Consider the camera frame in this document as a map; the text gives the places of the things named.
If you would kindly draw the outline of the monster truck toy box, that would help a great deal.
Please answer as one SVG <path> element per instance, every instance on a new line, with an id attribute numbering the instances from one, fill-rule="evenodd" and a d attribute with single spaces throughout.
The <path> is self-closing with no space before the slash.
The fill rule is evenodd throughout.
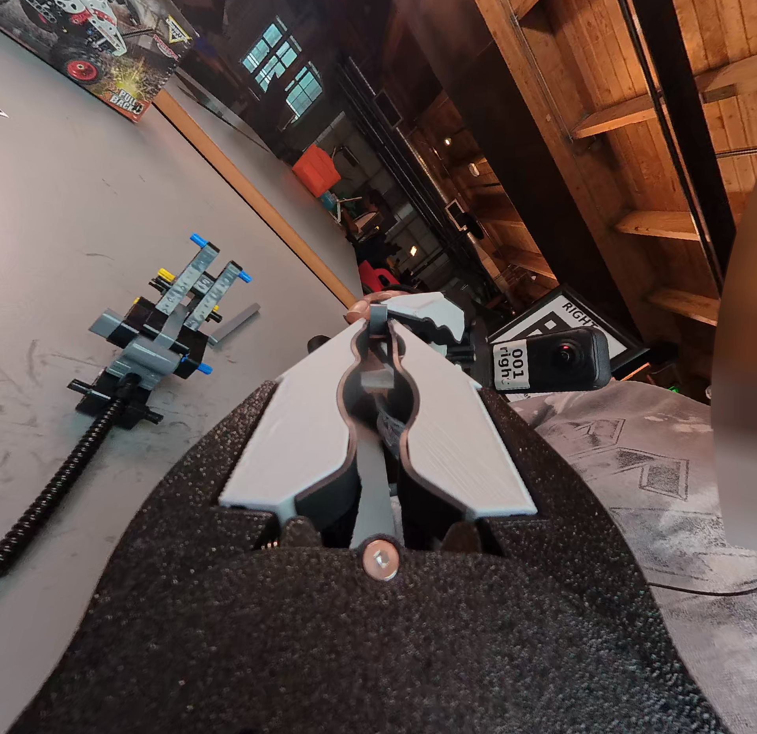
<path id="1" fill-rule="evenodd" d="M 1 0 L 1 28 L 133 122 L 198 39 L 172 0 Z"/>

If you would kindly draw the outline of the paned window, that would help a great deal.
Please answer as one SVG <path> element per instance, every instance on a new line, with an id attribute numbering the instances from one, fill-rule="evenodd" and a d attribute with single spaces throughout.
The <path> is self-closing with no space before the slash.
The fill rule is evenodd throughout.
<path id="1" fill-rule="evenodd" d="M 278 15 L 241 57 L 241 65 L 262 97 L 283 94 L 286 125 L 302 119 L 323 97 L 321 74 Z"/>

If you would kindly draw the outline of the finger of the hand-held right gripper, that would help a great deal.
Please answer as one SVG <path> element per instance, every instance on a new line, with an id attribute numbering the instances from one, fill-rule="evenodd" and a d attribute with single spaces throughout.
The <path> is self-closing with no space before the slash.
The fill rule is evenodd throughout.
<path id="1" fill-rule="evenodd" d="M 402 294 L 384 301 L 388 319 L 401 323 L 425 342 L 460 344 L 465 312 L 441 292 Z"/>
<path id="2" fill-rule="evenodd" d="M 470 342 L 453 345 L 427 343 L 429 347 L 458 367 L 471 367 L 475 363 L 475 348 Z"/>

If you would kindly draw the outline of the grey toy beam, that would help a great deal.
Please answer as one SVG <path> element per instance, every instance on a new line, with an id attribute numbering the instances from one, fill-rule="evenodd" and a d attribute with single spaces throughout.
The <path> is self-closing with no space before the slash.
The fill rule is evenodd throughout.
<path id="1" fill-rule="evenodd" d="M 398 485 L 400 439 L 405 424 L 392 414 L 389 401 L 395 371 L 389 358 L 388 311 L 382 304 L 369 307 L 367 336 L 358 372 L 358 402 L 354 406 L 361 494 L 352 549 L 374 539 L 393 538 L 404 544 Z"/>

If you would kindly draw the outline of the black ribbed toy rod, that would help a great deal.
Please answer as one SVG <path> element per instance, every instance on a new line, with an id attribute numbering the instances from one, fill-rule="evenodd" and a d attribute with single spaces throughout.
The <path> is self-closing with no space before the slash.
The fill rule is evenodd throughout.
<path id="1" fill-rule="evenodd" d="M 95 418 L 51 480 L 2 538 L 1 577 L 9 574 L 66 494 L 80 479 L 110 431 L 127 409 L 138 384 L 139 377 L 135 374 L 129 374 L 119 380 L 115 397 Z"/>

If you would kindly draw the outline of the grey black toy brick chassis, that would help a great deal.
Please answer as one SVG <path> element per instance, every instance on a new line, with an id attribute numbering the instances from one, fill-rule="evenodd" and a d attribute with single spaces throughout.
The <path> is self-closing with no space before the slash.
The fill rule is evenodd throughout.
<path id="1" fill-rule="evenodd" d="M 251 283 L 251 276 L 234 261 L 211 275 L 208 269 L 219 248 L 196 233 L 190 239 L 199 250 L 182 272 L 173 275 L 160 269 L 150 280 L 160 294 L 156 303 L 139 296 L 126 314 L 107 309 L 91 325 L 89 330 L 117 351 L 93 383 L 74 379 L 68 384 L 81 394 L 75 408 L 81 415 L 99 418 L 121 401 L 115 426 L 131 430 L 141 422 L 158 425 L 163 416 L 148 401 L 159 383 L 169 376 L 188 379 L 195 373 L 212 373 L 203 362 L 212 337 L 201 325 L 222 323 L 222 297 L 237 280 Z"/>

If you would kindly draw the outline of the person's right hand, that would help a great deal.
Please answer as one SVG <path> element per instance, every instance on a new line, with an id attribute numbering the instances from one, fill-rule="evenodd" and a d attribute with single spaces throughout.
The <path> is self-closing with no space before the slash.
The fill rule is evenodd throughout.
<path id="1" fill-rule="evenodd" d="M 364 295 L 362 299 L 357 300 L 351 305 L 345 313 L 345 321 L 348 325 L 360 320 L 366 320 L 370 318 L 370 306 L 372 304 L 379 304 L 387 301 L 401 293 L 392 290 L 383 290 L 377 293 L 369 293 Z"/>

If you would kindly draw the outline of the small grey flat toy piece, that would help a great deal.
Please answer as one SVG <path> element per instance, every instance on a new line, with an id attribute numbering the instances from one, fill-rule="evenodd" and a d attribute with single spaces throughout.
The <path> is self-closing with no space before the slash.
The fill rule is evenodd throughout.
<path id="1" fill-rule="evenodd" d="M 233 332 L 237 331 L 240 327 L 244 326 L 252 318 L 258 315 L 260 312 L 260 304 L 250 304 L 239 314 L 236 314 L 233 318 L 227 320 L 224 319 L 222 324 L 219 325 L 212 334 L 209 335 L 209 346 L 216 348 L 220 344 L 230 337 Z"/>

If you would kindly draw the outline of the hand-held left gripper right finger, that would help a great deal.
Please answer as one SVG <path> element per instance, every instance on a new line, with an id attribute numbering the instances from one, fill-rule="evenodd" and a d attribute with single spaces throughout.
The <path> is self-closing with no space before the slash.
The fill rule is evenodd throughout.
<path id="1" fill-rule="evenodd" d="M 397 487 L 403 515 L 419 527 L 535 516 L 480 385 L 405 326 L 388 331 L 393 367 L 410 390 Z"/>

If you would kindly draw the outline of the red chair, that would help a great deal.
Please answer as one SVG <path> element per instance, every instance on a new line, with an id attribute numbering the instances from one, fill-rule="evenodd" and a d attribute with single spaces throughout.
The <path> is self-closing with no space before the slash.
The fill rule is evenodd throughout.
<path id="1" fill-rule="evenodd" d="M 384 268 L 376 269 L 366 260 L 358 265 L 358 273 L 365 295 L 380 293 L 399 284 L 390 271 Z"/>

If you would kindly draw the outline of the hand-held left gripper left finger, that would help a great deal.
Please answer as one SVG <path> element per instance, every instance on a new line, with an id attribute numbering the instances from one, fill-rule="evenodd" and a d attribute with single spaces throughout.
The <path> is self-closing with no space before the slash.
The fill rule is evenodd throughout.
<path id="1" fill-rule="evenodd" d="M 220 493 L 224 508 L 302 516 L 332 527 L 360 498 L 354 398 L 368 323 L 358 321 L 276 381 L 244 451 Z"/>

